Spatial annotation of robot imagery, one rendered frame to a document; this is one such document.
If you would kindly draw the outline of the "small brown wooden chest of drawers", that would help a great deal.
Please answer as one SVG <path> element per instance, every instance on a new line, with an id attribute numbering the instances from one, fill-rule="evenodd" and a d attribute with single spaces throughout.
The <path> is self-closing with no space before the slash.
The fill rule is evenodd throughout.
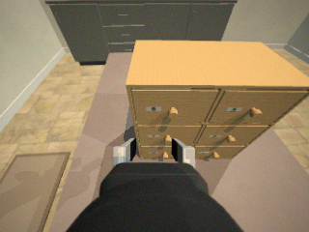
<path id="1" fill-rule="evenodd" d="M 204 123 L 137 123 L 132 88 L 217 88 Z M 307 89 L 302 99 L 273 123 L 209 123 L 224 90 Z M 126 91 L 140 159 L 138 125 L 201 125 L 191 145 L 244 145 L 231 159 L 309 97 L 309 77 L 263 43 L 201 41 L 136 41 L 126 80 Z M 196 144 L 206 125 L 267 125 L 248 144 Z M 141 151 L 141 152 L 140 152 Z"/>

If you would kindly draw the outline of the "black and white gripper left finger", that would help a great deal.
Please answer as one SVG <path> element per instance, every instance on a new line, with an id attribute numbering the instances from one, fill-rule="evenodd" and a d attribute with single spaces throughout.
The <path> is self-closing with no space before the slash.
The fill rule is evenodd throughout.
<path id="1" fill-rule="evenodd" d="M 121 146 L 113 148 L 113 168 L 121 162 L 130 162 L 136 155 L 136 138 L 131 138 Z"/>

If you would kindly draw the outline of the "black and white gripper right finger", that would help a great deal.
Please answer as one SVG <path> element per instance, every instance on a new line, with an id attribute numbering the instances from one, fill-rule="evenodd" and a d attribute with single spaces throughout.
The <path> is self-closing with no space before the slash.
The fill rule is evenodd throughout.
<path id="1" fill-rule="evenodd" d="M 172 138 L 172 156 L 175 161 L 189 163 L 195 168 L 195 148 L 186 146 L 177 138 Z"/>

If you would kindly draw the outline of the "wooden drawer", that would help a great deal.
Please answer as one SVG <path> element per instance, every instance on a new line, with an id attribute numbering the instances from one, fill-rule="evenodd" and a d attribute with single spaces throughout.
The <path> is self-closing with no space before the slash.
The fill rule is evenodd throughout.
<path id="1" fill-rule="evenodd" d="M 138 125 L 140 144 L 172 144 L 177 138 L 193 144 L 201 125 Z"/>
<path id="2" fill-rule="evenodd" d="M 209 123 L 273 123 L 302 99 L 306 90 L 228 89 L 224 90 Z"/>
<path id="3" fill-rule="evenodd" d="M 172 145 L 141 145 L 143 159 L 173 159 Z"/>
<path id="4" fill-rule="evenodd" d="M 217 88 L 132 88 L 137 123 L 204 123 Z"/>
<path id="5" fill-rule="evenodd" d="M 206 125 L 196 144 L 248 144 L 267 125 Z"/>
<path id="6" fill-rule="evenodd" d="M 244 145 L 195 145 L 195 159 L 230 159 Z"/>

